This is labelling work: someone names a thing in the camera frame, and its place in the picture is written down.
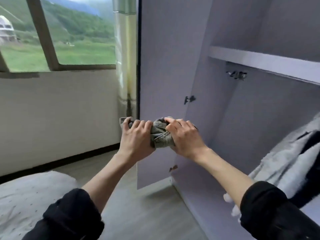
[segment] curtain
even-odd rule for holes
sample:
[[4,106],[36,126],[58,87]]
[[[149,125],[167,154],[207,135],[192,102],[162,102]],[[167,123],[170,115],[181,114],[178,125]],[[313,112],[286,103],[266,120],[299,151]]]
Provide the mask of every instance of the curtain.
[[119,117],[137,118],[136,0],[113,0],[113,12]]

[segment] white wardrobe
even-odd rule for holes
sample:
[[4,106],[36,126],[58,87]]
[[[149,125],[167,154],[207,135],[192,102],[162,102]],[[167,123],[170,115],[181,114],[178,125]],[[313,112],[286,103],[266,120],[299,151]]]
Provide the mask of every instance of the white wardrobe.
[[[190,120],[250,173],[320,112],[320,0],[140,1],[140,119]],[[138,188],[170,176],[209,239],[252,239],[204,169],[167,148],[138,164]]]

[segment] black sleeve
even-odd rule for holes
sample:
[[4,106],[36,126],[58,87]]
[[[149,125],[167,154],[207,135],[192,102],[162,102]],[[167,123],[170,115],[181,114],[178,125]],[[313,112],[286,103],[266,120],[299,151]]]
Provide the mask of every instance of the black sleeve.
[[257,240],[320,239],[320,227],[268,182],[246,191],[240,211],[241,225]]
[[51,204],[43,219],[28,232],[23,240],[38,239],[90,239],[96,240],[102,233],[104,223],[89,194],[73,189]]

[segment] gray floor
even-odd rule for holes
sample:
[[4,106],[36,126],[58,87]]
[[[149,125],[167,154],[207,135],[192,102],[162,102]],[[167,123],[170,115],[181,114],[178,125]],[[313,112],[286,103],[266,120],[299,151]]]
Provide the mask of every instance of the gray floor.
[[[56,171],[77,179],[80,186],[89,181],[115,152],[78,161]],[[121,179],[102,212],[103,240],[206,240],[192,214],[169,179],[137,190],[136,167]]]

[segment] white building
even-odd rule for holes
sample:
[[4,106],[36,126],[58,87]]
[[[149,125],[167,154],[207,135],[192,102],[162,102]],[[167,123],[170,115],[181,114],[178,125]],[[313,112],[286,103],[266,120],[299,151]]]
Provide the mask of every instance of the white building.
[[0,15],[0,44],[8,41],[17,41],[17,36],[12,23],[5,16]]

